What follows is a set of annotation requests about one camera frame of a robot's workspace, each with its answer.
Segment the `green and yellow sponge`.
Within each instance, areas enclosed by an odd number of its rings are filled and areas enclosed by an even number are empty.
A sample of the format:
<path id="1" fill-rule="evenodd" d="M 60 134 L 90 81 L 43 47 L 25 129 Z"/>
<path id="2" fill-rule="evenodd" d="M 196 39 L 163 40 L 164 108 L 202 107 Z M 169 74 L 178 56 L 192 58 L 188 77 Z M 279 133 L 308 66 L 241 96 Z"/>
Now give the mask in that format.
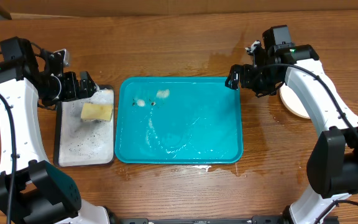
<path id="1" fill-rule="evenodd" d="M 100 105 L 94 103 L 85 103 L 81 110 L 81 119 L 83 120 L 103 120 L 110 121 L 112 117 L 113 105 Z"/>

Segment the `pink-rimmed white plate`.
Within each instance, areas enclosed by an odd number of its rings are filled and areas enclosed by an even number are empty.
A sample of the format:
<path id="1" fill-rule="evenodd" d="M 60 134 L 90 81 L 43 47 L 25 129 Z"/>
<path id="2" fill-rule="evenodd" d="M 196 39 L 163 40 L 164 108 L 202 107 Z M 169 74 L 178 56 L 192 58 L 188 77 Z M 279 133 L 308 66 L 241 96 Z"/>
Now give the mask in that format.
<path id="1" fill-rule="evenodd" d="M 286 84 L 279 89 L 279 95 L 282 103 L 291 113 L 301 118 L 310 118 L 300 99 Z"/>

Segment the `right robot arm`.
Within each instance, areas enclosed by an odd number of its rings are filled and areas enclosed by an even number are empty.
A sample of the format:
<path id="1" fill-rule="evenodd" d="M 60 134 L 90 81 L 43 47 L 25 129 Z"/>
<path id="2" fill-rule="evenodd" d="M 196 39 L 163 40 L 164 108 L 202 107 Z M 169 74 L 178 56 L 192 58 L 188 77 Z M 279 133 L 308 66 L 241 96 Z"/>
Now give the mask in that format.
<path id="1" fill-rule="evenodd" d="M 246 51 L 253 62 L 233 65 L 225 85 L 250 89 L 257 97 L 289 87 L 318 134 L 302 196 L 281 215 L 256 215 L 252 223 L 337 223 L 331 211 L 358 194 L 358 116 L 337 93 L 314 48 L 296 45 L 286 25 L 269 28 Z"/>

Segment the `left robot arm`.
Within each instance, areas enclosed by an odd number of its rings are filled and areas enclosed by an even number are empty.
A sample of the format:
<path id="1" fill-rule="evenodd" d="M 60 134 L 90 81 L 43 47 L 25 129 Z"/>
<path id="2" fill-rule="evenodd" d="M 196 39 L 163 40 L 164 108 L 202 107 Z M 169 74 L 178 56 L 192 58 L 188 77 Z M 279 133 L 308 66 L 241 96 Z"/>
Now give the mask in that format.
<path id="1" fill-rule="evenodd" d="M 20 37 L 0 43 L 0 211 L 8 223 L 116 223 L 110 209 L 81 198 L 75 181 L 49 163 L 37 110 L 104 90 L 88 72 L 66 72 L 68 52 Z"/>

